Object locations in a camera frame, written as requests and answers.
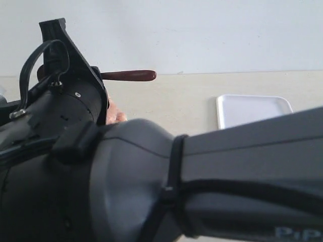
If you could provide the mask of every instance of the black cable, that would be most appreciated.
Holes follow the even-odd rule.
[[[29,89],[29,79],[30,74],[35,66],[36,61],[41,56],[41,54],[46,51],[49,47],[51,47],[53,44],[59,44],[62,47],[62,55],[60,56],[61,66],[62,70],[57,70],[57,80],[59,80],[59,77],[61,74],[64,74],[68,71],[70,67],[70,60],[69,60],[69,54],[66,46],[64,43],[58,39],[54,40],[48,40],[41,44],[26,60],[25,64],[23,65],[21,72],[20,72],[20,78],[19,78],[19,87],[20,87],[20,98],[21,102],[16,111],[20,109],[25,109],[28,104],[28,89]]]
[[[39,139],[0,151],[0,171],[11,168],[34,157],[47,154],[58,137]]]

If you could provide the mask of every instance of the white tray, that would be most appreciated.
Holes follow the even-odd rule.
[[[276,96],[222,95],[217,98],[219,129],[292,113],[290,103]]]

